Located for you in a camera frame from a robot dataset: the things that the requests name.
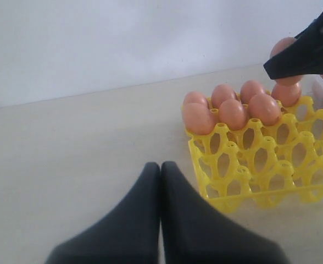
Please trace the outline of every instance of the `beige table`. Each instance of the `beige table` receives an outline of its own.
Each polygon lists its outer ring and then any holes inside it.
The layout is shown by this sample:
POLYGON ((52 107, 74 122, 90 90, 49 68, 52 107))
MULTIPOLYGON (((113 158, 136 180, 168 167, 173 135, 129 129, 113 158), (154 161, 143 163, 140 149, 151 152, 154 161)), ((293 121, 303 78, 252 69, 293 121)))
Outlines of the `beige table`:
MULTIPOLYGON (((43 263, 114 207, 148 161, 176 161, 196 187, 184 95, 252 78, 270 83, 253 66, 0 109, 0 264, 43 263)), ((278 241, 293 263, 323 264, 323 200, 230 217, 278 241)))

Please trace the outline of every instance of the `egg tray cell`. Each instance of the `egg tray cell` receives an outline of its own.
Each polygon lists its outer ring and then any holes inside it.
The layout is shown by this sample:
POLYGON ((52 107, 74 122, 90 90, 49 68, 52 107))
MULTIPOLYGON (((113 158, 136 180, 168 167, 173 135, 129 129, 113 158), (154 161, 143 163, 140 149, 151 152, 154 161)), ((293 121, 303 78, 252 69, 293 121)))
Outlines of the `egg tray cell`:
POLYGON ((219 211, 233 212, 245 199, 268 208, 292 193, 301 202, 323 197, 323 109, 315 111, 313 99, 302 96, 281 110, 274 126, 252 118, 239 131, 224 123, 209 135, 186 130, 199 192, 219 211))

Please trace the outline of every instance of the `egg cup holder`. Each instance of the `egg cup holder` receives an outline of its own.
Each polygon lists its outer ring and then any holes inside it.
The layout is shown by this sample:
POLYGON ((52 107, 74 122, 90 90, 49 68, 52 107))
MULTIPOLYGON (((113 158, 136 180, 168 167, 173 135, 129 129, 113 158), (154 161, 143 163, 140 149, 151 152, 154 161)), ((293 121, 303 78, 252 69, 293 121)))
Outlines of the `egg cup holder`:
POLYGON ((275 207, 293 193, 301 202, 323 198, 323 109, 302 96, 281 111, 273 126, 252 118, 238 131, 224 123, 204 136, 186 130, 199 192, 219 211, 233 212, 245 199, 275 207))

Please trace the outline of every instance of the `yellow plastic egg tray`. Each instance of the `yellow plastic egg tray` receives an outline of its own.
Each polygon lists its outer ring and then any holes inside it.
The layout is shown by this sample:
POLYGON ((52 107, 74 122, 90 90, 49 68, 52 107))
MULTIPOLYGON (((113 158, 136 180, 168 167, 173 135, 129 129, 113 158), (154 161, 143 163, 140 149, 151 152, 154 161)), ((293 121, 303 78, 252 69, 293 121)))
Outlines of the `yellow plastic egg tray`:
POLYGON ((219 211, 233 212, 245 199, 274 207, 292 193, 301 202, 323 198, 323 109, 315 111, 309 96, 289 108, 278 103, 283 116, 274 126, 252 118, 239 131, 224 123, 204 136, 186 130, 199 192, 219 211))

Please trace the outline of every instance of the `wall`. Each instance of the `wall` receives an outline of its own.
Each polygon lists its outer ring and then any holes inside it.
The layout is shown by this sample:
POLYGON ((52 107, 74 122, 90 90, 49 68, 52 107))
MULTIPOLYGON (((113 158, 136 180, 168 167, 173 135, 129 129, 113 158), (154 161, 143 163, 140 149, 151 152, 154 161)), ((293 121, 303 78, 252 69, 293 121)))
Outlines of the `wall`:
POLYGON ((307 0, 2 0, 0 107, 263 63, 307 0))

